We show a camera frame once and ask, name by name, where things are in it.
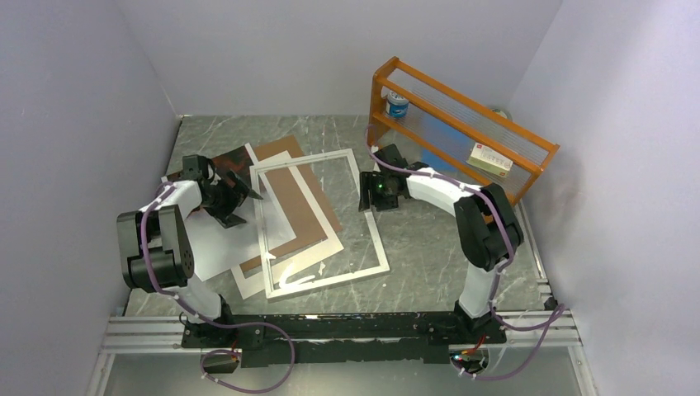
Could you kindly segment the red autumn photo print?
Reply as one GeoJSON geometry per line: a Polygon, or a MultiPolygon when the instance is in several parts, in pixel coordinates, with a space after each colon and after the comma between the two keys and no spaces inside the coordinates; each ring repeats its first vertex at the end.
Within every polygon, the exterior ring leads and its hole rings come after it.
{"type": "Polygon", "coordinates": [[[195,274],[201,280],[207,281],[250,260],[260,262],[255,218],[257,203],[262,205],[266,219],[271,222],[267,226],[267,245],[270,248],[278,248],[296,238],[266,177],[258,180],[256,190],[261,192],[261,200],[248,198],[234,211],[246,220],[244,224],[225,229],[204,210],[187,216],[185,227],[195,259],[195,274]]]}

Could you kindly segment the white picture frame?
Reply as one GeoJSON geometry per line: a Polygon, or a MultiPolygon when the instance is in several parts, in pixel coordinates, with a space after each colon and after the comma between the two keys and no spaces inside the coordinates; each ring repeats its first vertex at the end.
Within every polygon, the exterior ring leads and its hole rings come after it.
{"type": "Polygon", "coordinates": [[[307,295],[317,290],[348,285],[390,272],[376,220],[371,211],[352,212],[359,197],[359,169],[350,148],[292,158],[279,154],[250,168],[253,188],[282,198],[272,184],[274,176],[288,176],[300,198],[285,210],[310,211],[309,226],[321,231],[318,242],[290,252],[274,252],[272,223],[280,217],[261,202],[254,204],[262,282],[270,301],[307,295]]]}

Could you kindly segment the white mat board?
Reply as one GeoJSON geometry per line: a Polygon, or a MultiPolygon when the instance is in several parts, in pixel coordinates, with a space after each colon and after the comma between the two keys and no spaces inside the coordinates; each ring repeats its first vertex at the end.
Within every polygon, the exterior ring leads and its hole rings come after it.
{"type": "MultiPolygon", "coordinates": [[[[272,148],[267,151],[262,146],[253,149],[250,144],[246,144],[245,147],[253,164],[257,165],[258,160],[265,163],[300,157],[301,151],[292,149],[290,144],[270,146],[272,148]]],[[[266,192],[270,192],[270,199],[276,208],[270,214],[272,219],[265,220],[266,224],[284,217],[296,236],[286,243],[271,247],[267,252],[275,256],[270,258],[275,284],[322,263],[343,250],[337,235],[342,227],[310,165],[271,170],[265,175],[261,174],[260,179],[266,192]]],[[[255,267],[253,264],[259,266],[260,262],[260,257],[254,257],[231,270],[243,299],[265,291],[262,272],[248,277],[244,274],[249,268],[255,267]]]]}

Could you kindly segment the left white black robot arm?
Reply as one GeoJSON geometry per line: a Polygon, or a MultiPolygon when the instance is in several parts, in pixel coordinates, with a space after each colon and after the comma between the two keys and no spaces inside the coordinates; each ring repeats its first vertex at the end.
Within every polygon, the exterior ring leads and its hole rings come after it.
{"type": "Polygon", "coordinates": [[[163,182],[147,205],[116,219],[124,282],[132,290],[168,297],[190,323],[205,324],[203,334],[213,345],[229,345],[237,326],[224,298],[196,277],[184,220],[204,210],[228,229],[244,223],[235,210],[260,197],[235,172],[220,175],[212,159],[184,157],[178,180],[163,182]]]}

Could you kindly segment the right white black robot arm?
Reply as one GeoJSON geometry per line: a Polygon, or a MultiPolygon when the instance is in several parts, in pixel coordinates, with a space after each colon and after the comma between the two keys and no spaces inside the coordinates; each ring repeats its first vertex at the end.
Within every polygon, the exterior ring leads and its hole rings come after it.
{"type": "Polygon", "coordinates": [[[427,202],[454,217],[468,268],[453,327],[463,342],[476,341],[494,320],[501,267],[513,260],[524,240],[503,187],[464,183],[425,163],[408,163],[393,144],[373,149],[370,155],[378,168],[360,174],[359,211],[394,210],[405,198],[427,202]]]}

